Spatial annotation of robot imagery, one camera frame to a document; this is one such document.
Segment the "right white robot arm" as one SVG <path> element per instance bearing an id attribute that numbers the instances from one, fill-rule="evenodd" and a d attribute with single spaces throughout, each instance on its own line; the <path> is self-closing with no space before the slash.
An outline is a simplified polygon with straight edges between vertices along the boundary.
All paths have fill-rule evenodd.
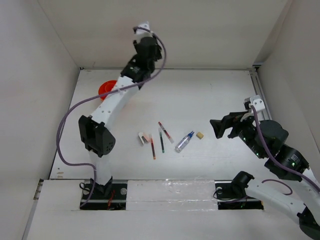
<path id="1" fill-rule="evenodd" d="M 221 120 L 211 119 L 215 137 L 220 139 L 231 129 L 228 138 L 239 137 L 259 158 L 264 166 L 294 191 L 299 200 L 264 185 L 245 171 L 240 171 L 230 182 L 215 185 L 213 197 L 221 204 L 243 203 L 248 198 L 270 204 L 291 218 L 300 230 L 313 240 L 320 238 L 320 187 L 303 173 L 310 165 L 296 149 L 285 144 L 289 133 L 273 120 L 258 121 L 254 116 L 245 120 L 244 112 L 231 112 Z"/>

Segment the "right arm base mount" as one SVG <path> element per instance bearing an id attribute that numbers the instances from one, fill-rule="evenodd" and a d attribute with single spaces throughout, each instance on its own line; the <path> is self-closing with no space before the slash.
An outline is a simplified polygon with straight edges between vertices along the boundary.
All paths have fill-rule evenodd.
<path id="1" fill-rule="evenodd" d="M 231 189 L 231 182 L 215 183 L 213 198 L 217 200 L 218 210 L 264 210 L 260 200 L 236 194 Z"/>

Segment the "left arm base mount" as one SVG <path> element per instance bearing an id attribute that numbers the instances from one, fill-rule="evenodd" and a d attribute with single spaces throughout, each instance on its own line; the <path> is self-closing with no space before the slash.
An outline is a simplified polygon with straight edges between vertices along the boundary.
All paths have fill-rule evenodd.
<path id="1" fill-rule="evenodd" d="M 128 183 L 116 182 L 112 184 L 111 191 L 107 196 L 103 196 L 95 189 L 89 201 L 82 206 L 90 194 L 89 184 L 80 183 L 82 196 L 80 200 L 80 209 L 88 211 L 106 210 L 122 211 L 126 210 Z"/>

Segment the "white pink mini stapler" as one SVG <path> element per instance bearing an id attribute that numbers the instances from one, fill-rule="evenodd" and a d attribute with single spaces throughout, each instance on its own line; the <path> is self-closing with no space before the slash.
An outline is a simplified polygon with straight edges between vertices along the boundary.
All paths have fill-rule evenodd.
<path id="1" fill-rule="evenodd" d="M 139 132 L 138 138 L 140 139 L 142 145 L 149 143 L 149 138 L 144 132 Z"/>

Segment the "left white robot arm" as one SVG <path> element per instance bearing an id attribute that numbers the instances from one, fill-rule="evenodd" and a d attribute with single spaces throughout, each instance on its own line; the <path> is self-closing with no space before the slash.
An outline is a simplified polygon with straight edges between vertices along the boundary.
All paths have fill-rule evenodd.
<path id="1" fill-rule="evenodd" d="M 113 178 L 108 154 L 116 144 L 111 128 L 118 114 L 142 87 L 155 70 L 155 62 L 162 58 L 162 48 L 155 36 L 145 36 L 133 42 L 136 50 L 124 69 L 121 71 L 112 93 L 90 116 L 81 116 L 78 121 L 80 139 L 89 152 L 91 163 L 96 168 L 96 179 L 91 179 L 94 194 L 107 198 L 112 191 Z"/>

